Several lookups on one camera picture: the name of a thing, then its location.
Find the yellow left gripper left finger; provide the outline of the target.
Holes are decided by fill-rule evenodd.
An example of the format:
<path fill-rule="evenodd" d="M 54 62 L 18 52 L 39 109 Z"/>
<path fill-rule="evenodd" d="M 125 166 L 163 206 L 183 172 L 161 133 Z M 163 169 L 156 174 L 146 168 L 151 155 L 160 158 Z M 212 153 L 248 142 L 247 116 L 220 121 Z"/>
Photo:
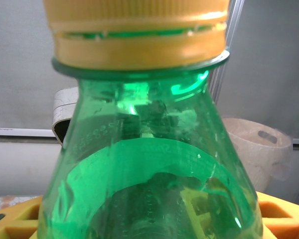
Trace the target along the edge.
<path fill-rule="evenodd" d="M 0 239 L 37 238 L 41 196 L 0 197 Z"/>

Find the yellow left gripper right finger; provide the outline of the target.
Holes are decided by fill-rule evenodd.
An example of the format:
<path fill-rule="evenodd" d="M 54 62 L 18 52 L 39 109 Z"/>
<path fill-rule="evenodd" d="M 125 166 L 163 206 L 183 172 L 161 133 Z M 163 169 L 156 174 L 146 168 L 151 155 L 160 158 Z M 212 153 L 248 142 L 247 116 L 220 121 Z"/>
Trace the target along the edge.
<path fill-rule="evenodd" d="M 257 192 L 265 239 L 299 239 L 299 205 Z"/>

